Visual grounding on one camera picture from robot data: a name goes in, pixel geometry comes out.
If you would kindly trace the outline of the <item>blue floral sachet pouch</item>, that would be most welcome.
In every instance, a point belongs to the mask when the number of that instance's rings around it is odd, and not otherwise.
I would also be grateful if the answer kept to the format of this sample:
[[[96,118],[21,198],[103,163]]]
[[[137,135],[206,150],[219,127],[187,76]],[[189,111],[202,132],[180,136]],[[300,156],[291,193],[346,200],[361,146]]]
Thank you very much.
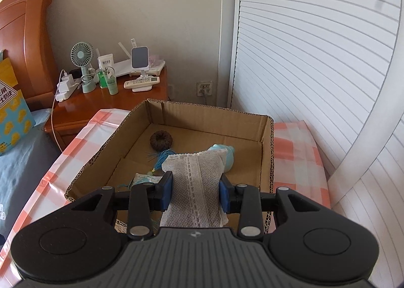
[[[134,185],[143,184],[143,183],[159,183],[161,180],[161,176],[153,176],[148,174],[139,174],[136,173],[134,178],[131,180],[129,188],[132,188]]]

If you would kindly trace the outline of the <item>blue tassel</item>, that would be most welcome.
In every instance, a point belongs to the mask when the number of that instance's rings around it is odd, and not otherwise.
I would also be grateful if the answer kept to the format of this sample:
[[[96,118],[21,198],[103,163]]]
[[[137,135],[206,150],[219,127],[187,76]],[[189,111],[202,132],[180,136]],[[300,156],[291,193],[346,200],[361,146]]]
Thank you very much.
[[[154,175],[158,171],[162,169],[162,164],[165,162],[165,160],[170,156],[170,155],[175,155],[176,152],[172,149],[166,149],[165,151],[161,151],[155,154],[157,157],[156,163],[153,166],[153,169],[149,171],[147,174],[148,175]]]

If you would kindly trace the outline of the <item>grey lace sachet bag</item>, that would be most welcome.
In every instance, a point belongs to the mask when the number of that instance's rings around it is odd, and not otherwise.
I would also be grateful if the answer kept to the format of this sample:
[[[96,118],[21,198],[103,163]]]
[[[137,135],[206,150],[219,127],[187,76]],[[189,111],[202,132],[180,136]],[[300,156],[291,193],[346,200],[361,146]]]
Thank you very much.
[[[217,228],[228,223],[219,202],[219,181],[227,151],[170,155],[162,164],[173,175],[172,196],[162,213],[161,226]]]

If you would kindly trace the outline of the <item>brown knitted scrunchie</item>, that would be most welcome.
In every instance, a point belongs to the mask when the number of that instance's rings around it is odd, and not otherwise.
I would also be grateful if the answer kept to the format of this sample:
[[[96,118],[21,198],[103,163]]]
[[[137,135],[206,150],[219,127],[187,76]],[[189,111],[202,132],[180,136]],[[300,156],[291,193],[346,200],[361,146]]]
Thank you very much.
[[[157,152],[170,149],[173,143],[171,134],[164,130],[154,132],[149,141],[151,148]]]

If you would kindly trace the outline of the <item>brown cardboard box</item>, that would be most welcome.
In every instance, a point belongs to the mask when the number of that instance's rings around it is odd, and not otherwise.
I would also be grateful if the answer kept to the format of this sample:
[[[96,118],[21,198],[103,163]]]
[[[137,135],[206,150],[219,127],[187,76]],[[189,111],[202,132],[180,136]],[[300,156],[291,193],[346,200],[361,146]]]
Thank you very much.
[[[77,200],[103,186],[122,191],[135,174],[156,162],[150,138],[156,131],[172,136],[176,153],[206,151],[215,144],[232,146],[234,164],[227,179],[271,193],[274,183],[274,121],[267,115],[168,101],[147,101],[135,107],[66,189]]]

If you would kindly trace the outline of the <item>wooden nightstand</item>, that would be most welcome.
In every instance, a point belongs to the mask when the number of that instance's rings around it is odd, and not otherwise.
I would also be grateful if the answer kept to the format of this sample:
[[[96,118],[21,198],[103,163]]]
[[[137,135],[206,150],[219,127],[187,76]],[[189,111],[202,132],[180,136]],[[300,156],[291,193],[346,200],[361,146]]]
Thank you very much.
[[[68,100],[56,103],[44,125],[45,133],[65,149],[100,109],[132,110],[146,99],[168,100],[166,68],[160,73],[160,83],[148,92],[126,90],[123,84],[130,79],[130,76],[117,78],[118,93],[113,96],[100,87],[87,94],[75,90]]]

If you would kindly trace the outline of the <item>white remote control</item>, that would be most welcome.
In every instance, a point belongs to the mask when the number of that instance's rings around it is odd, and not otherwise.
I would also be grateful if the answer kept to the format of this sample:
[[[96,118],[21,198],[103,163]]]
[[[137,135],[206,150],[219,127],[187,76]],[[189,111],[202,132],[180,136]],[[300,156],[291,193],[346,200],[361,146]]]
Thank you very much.
[[[134,80],[124,82],[123,87],[132,92],[146,92],[153,88],[154,85],[160,83],[159,77],[139,77]]]

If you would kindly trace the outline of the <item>grey blue bedsheet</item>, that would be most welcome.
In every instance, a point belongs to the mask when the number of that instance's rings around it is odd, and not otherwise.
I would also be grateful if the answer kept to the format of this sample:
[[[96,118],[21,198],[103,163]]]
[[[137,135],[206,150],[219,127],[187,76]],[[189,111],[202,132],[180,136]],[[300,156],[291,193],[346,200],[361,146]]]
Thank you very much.
[[[51,110],[41,109],[32,115],[35,126],[12,150],[1,156],[1,244],[6,242],[18,215],[40,180],[61,154],[44,131]]]

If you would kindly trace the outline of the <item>green small box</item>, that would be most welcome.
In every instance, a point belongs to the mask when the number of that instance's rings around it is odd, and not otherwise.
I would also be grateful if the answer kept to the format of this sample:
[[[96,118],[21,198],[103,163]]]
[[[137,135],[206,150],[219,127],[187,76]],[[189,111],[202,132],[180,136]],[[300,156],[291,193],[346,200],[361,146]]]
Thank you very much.
[[[98,70],[98,71],[97,71],[97,76],[98,76],[100,88],[101,88],[101,89],[107,88],[108,85],[107,85],[107,83],[106,83],[106,78],[104,77],[103,71],[102,71],[102,70]]]

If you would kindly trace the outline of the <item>green tube bottle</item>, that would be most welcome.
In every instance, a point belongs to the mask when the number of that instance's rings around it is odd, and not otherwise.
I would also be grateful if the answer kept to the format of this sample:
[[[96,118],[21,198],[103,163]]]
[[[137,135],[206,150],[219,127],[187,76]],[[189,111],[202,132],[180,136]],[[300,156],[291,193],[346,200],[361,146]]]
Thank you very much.
[[[116,76],[115,76],[115,70],[113,69],[113,67],[108,66],[105,70],[104,70],[104,77],[106,79],[106,83],[107,83],[107,87],[108,87],[108,91],[110,93],[110,95],[116,95],[118,93],[118,86],[117,86],[117,82],[116,82]]]

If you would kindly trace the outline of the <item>white router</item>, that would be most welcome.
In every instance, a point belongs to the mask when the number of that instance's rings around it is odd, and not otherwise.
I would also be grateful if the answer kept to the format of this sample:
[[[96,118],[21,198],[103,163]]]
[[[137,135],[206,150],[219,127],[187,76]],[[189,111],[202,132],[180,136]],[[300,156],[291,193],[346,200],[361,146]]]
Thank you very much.
[[[132,49],[127,49],[121,42],[118,43],[122,51],[127,55],[127,59],[114,62],[112,64],[115,75],[141,75],[145,72],[148,75],[159,76],[166,65],[163,59],[150,55],[147,46],[138,46],[135,39],[132,39]]]

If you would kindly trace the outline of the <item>white power strip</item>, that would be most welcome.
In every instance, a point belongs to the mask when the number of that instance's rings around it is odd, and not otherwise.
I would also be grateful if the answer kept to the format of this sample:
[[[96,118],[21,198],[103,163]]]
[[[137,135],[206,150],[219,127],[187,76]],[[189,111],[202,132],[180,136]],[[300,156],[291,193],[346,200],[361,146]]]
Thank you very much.
[[[80,86],[81,79],[74,79],[72,74],[62,70],[60,79],[56,87],[55,99],[57,102],[63,102],[70,98],[73,92]]]

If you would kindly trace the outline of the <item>white card sign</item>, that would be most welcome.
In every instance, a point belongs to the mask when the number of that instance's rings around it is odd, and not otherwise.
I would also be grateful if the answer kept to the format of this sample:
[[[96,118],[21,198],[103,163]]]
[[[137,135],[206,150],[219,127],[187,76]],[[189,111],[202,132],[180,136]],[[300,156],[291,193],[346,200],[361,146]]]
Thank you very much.
[[[97,58],[99,69],[105,70],[107,67],[112,67],[114,65],[114,56],[112,53],[106,55],[100,55]]]

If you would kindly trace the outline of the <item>yellow duck pattern bag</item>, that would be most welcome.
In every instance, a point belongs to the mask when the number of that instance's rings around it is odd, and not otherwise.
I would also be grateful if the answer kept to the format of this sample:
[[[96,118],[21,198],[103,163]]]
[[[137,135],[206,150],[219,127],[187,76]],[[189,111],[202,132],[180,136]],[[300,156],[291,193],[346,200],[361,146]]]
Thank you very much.
[[[35,126],[9,58],[1,61],[1,155],[14,148]]]

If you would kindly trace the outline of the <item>wooden headboard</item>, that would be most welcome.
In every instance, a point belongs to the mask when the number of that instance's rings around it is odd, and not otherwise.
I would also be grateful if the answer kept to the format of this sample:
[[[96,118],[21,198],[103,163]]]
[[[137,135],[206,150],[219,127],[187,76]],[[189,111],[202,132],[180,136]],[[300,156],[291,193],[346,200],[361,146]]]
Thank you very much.
[[[2,0],[1,49],[11,61],[22,95],[32,111],[50,108],[58,67],[46,26],[52,0]]]

